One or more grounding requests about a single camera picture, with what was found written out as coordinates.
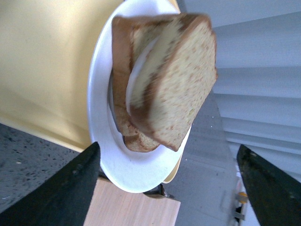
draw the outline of black object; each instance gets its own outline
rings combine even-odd
[[[241,208],[242,208],[242,206],[240,206],[240,207],[237,207],[236,209],[235,209],[235,212],[236,213],[241,213]],[[239,223],[239,218],[237,218],[237,217],[234,217],[234,219]]]
[[[95,142],[40,187],[0,214],[4,226],[82,226],[98,177]]]
[[[157,187],[155,187],[147,192],[143,192],[143,194],[145,194],[148,197],[156,197],[157,195],[160,195],[160,196],[165,196],[167,198],[172,198],[172,199],[174,198],[173,195],[166,192],[163,184],[159,184]]]
[[[237,161],[260,225],[301,226],[301,184],[244,145]]]

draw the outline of speckled floor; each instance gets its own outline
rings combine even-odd
[[[0,124],[0,212],[78,153]],[[236,169],[211,93],[199,112],[178,173],[165,185],[181,201],[177,226],[234,225]]]
[[[78,152],[0,124],[0,212],[77,155]]]

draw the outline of sandwich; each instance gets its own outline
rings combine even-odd
[[[130,97],[127,84],[144,48],[147,56]],[[216,37],[202,14],[117,16],[112,21],[113,105],[128,149],[160,144],[177,151],[217,79]]]

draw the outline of white filling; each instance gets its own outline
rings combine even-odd
[[[131,96],[133,93],[133,87],[134,84],[136,82],[136,79],[146,61],[146,57],[148,55],[148,53],[152,50],[152,48],[154,47],[155,43],[157,42],[158,37],[155,38],[153,41],[151,41],[147,47],[145,47],[145,49],[142,51],[142,53],[140,54],[140,56],[138,57],[138,59],[136,60],[136,63],[133,67],[133,70],[130,74],[130,77],[128,79],[128,84],[127,84],[127,93],[126,93],[126,106],[127,106],[127,113],[129,115],[131,115],[130,112],[130,101],[131,101]]]

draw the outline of white plate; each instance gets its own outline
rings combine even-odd
[[[111,21],[115,15],[138,16],[178,13],[167,0],[127,0],[109,17],[98,38],[91,61],[87,114],[91,141],[101,148],[100,166],[106,176],[124,191],[148,191],[171,173],[183,153],[189,132],[178,152],[163,145],[149,153],[129,151],[118,132],[108,103],[108,86],[112,70]]]

